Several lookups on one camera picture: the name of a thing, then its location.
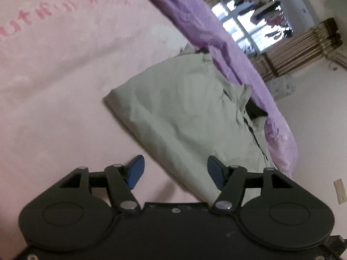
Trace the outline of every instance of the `window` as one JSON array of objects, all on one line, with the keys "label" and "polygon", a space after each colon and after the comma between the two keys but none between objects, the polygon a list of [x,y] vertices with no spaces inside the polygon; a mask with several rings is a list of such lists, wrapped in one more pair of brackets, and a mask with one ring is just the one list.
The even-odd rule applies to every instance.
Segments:
[{"label": "window", "polygon": [[212,8],[212,12],[223,23],[225,30],[247,54],[262,52],[280,41],[284,36],[283,32],[285,30],[281,26],[271,27],[267,25],[265,19],[261,20],[257,25],[251,22],[251,17],[255,10],[247,12],[246,9],[252,5],[251,2],[244,2],[235,6],[234,0],[225,0]]}]

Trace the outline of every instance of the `screw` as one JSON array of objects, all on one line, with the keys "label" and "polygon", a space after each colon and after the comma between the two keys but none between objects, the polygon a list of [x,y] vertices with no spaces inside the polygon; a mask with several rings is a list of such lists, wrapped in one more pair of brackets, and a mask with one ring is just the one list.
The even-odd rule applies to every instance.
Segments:
[{"label": "screw", "polygon": [[29,254],[27,260],[39,260],[39,258],[35,254]]},{"label": "screw", "polygon": [[132,200],[126,200],[120,204],[120,207],[125,210],[134,210],[137,207],[137,203]]},{"label": "screw", "polygon": [[218,201],[215,206],[220,210],[229,210],[232,208],[232,203],[226,200]]}]

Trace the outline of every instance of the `beige rectangular object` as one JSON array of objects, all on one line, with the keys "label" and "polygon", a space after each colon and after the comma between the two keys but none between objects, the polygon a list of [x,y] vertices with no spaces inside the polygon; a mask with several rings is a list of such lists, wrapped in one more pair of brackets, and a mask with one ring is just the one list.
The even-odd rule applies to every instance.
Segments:
[{"label": "beige rectangular object", "polygon": [[347,201],[347,196],[346,196],[346,190],[345,190],[345,186],[342,179],[335,181],[334,186],[336,189],[337,199],[339,201],[339,204],[345,203]]}]

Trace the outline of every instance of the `metal bolt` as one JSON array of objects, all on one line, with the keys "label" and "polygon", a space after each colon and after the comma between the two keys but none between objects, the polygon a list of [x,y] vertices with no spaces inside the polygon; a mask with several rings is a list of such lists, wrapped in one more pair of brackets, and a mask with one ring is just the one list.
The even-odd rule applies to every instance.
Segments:
[{"label": "metal bolt", "polygon": [[173,208],[171,211],[173,213],[180,213],[181,212],[181,210],[179,208]]},{"label": "metal bolt", "polygon": [[39,260],[39,258],[35,254],[29,254],[27,260]]},{"label": "metal bolt", "polygon": [[120,207],[125,210],[134,210],[137,207],[137,203],[132,200],[127,200],[127,201],[123,201],[120,204]]},{"label": "metal bolt", "polygon": [[218,201],[215,206],[220,210],[229,210],[232,208],[232,203],[226,200]]}]

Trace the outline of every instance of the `purple fabric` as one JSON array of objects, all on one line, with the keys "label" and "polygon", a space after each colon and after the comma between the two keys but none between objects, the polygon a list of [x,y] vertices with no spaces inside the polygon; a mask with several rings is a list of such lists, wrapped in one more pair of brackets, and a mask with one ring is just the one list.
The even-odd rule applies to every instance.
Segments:
[{"label": "purple fabric", "polygon": [[214,64],[235,84],[250,84],[252,99],[268,113],[265,137],[279,170],[292,178],[297,145],[286,120],[247,56],[234,42],[203,0],[151,0],[197,49],[208,48]]}]

